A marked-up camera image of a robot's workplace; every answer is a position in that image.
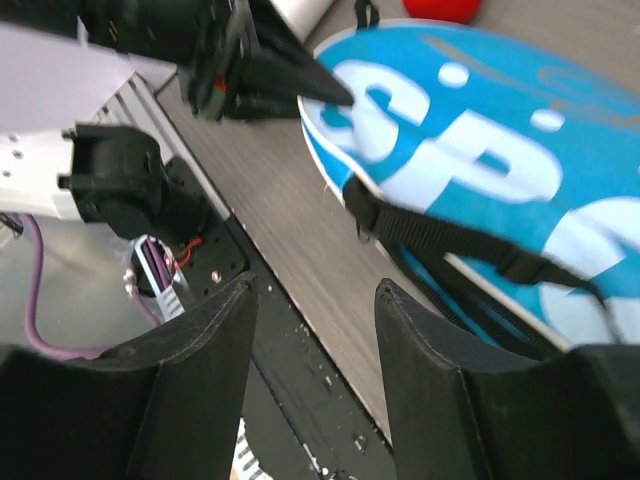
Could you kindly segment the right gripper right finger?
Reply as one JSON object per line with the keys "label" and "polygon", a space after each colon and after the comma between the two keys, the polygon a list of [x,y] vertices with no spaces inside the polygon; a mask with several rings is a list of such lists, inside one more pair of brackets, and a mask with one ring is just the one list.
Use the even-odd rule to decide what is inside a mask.
{"label": "right gripper right finger", "polygon": [[635,479],[639,350],[536,362],[427,310],[394,281],[375,326],[401,479]]}

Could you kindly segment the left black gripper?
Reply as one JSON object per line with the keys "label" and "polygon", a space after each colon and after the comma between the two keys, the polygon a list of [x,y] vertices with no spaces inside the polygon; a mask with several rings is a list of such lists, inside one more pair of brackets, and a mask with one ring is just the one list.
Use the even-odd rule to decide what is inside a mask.
{"label": "left black gripper", "polygon": [[186,81],[185,101],[199,116],[223,117],[240,44],[236,120],[296,118],[300,97],[354,103],[269,1],[83,1],[79,18],[92,44],[176,65]]}

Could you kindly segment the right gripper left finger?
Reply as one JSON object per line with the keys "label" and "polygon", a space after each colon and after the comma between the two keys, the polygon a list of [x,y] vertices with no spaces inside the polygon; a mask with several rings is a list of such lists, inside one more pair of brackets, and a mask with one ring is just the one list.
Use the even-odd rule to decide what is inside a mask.
{"label": "right gripper left finger", "polygon": [[1,349],[5,479],[226,479],[257,318],[246,272],[94,360]]}

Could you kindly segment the white shuttlecock tube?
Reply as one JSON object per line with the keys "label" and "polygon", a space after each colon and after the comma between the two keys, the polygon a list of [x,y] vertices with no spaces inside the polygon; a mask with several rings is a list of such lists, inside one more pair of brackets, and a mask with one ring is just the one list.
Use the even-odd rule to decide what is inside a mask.
{"label": "white shuttlecock tube", "polygon": [[306,40],[327,13],[333,0],[272,0],[293,33]]}

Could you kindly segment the blue racket cover bag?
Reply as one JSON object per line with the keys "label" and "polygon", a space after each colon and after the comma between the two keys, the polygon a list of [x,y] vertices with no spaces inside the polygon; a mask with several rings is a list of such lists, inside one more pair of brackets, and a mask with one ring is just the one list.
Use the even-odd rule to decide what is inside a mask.
{"label": "blue racket cover bag", "polygon": [[299,109],[358,232],[491,345],[637,343],[638,97],[501,35],[355,12],[315,52],[353,105]]}

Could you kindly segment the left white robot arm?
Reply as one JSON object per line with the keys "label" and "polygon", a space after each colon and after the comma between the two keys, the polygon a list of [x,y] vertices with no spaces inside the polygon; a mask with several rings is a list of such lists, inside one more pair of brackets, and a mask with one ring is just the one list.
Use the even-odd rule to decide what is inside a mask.
{"label": "left white robot arm", "polygon": [[[1,19],[120,54],[174,64],[196,117],[290,119],[301,98],[353,104],[268,1],[5,1]],[[158,142],[133,126],[77,124],[1,140],[1,207],[102,223],[168,245],[199,236],[211,210],[173,182]]]}

